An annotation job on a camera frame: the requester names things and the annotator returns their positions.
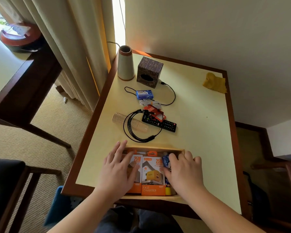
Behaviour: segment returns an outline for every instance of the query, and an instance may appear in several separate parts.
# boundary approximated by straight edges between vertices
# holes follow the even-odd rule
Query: person
[[[126,144],[127,140],[116,143],[104,159],[100,182],[94,191],[48,233],[129,232],[130,226],[125,222],[132,219],[129,217],[132,216],[131,212],[123,206],[110,209],[132,187],[139,168],[136,165],[127,177],[126,171],[133,152],[121,160]],[[186,151],[184,155],[179,154],[178,158],[170,154],[169,160],[172,171],[162,168],[165,176],[212,232],[264,232],[207,191],[199,156],[193,158]],[[182,232],[175,220],[163,214],[139,210],[139,221],[139,227],[134,228],[134,232],[161,232],[162,227],[165,229],[163,232],[169,229]]]

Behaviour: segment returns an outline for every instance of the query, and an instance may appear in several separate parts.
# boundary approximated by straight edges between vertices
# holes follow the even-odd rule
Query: person's left hand
[[[129,152],[121,161],[126,144],[127,140],[122,143],[118,141],[105,158],[99,177],[99,183],[94,190],[110,198],[112,203],[119,200],[130,190],[139,169],[139,164],[135,165],[130,176],[127,177],[127,167],[134,152]]]

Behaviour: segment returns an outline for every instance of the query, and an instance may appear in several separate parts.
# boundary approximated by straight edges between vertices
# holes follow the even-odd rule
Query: forearm
[[[113,204],[104,193],[94,190],[77,208],[48,233],[93,233],[100,220]]]
[[[196,188],[186,199],[190,207],[214,233],[264,232],[208,192],[206,188]]]

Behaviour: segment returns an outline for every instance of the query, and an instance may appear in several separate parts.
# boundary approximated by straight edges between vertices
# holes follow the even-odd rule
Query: yellow cloth
[[[225,87],[225,78],[216,77],[213,73],[207,73],[203,86],[220,93],[227,92]]]

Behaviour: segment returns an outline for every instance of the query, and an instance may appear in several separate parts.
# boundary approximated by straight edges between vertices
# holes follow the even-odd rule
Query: white vase
[[[135,77],[132,49],[126,45],[119,49],[118,77],[123,81],[130,81]]]

